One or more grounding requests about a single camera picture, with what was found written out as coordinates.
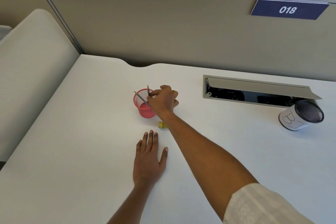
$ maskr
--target red mesh pencil holder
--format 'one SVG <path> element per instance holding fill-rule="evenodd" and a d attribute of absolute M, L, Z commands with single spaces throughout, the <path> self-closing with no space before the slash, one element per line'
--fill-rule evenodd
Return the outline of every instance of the red mesh pencil holder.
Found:
<path fill-rule="evenodd" d="M 148 97 L 147 89 L 139 90 L 137 92 L 137 94 L 139 94 L 144 100 L 147 100 L 147 97 Z M 140 113 L 140 115 L 142 117 L 144 117 L 144 118 L 152 118 L 152 117 L 154 117 L 156 115 L 155 112 L 153 112 L 153 110 L 148 105 L 146 105 L 141 100 L 141 98 L 139 98 L 136 94 L 134 95 L 133 103 L 138 108 L 139 113 Z"/>

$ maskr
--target sleeve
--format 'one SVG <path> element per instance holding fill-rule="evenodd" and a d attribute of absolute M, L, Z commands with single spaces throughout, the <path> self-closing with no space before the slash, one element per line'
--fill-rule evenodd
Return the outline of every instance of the sleeve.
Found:
<path fill-rule="evenodd" d="M 224 224 L 314 224 L 284 197 L 261 184 L 235 192 L 226 208 Z"/>

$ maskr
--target number sign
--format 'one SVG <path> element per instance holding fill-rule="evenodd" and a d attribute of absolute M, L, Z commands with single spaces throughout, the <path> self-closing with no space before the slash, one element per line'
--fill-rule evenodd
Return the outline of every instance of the number sign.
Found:
<path fill-rule="evenodd" d="M 257 0 L 251 15 L 316 20 L 328 6 L 317 2 Z"/>

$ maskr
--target yellow glue stick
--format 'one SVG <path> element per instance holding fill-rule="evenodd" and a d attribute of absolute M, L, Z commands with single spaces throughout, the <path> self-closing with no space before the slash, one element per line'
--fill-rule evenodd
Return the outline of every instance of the yellow glue stick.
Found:
<path fill-rule="evenodd" d="M 159 121 L 159 128 L 167 128 L 166 124 L 164 124 L 162 121 Z"/>

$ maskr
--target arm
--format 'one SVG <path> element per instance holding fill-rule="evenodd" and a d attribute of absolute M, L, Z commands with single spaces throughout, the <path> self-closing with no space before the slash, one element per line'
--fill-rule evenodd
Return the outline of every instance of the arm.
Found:
<path fill-rule="evenodd" d="M 136 145 L 136 154 L 133 169 L 134 188 L 117 212 L 107 224 L 138 224 L 141 219 L 147 198 L 154 184 L 160 179 L 166 169 L 168 148 L 162 152 L 158 162 L 158 134 L 145 132 L 143 139 Z"/>
<path fill-rule="evenodd" d="M 210 205 L 221 220 L 233 193 L 257 180 L 229 152 L 202 136 L 173 113 L 178 93 L 163 85 L 148 97 L 152 109 L 169 128 Z"/>

